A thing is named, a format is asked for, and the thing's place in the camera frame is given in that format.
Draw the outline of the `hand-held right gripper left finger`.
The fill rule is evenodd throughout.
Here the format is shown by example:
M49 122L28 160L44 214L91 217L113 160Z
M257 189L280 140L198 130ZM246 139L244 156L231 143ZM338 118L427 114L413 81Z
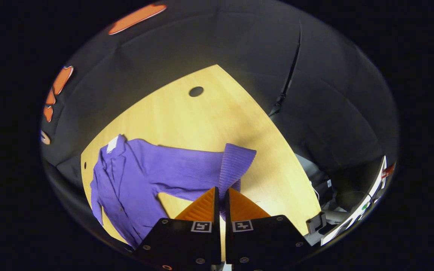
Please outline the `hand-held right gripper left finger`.
M152 269L218 269L222 265L219 191L212 187L175 218L161 218L134 251Z

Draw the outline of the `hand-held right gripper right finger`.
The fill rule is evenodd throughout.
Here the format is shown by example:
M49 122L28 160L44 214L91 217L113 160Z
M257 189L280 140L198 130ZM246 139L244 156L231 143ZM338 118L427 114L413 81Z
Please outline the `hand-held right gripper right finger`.
M295 266L312 246L285 215L271 216L235 189L225 196L225 258L233 266Z

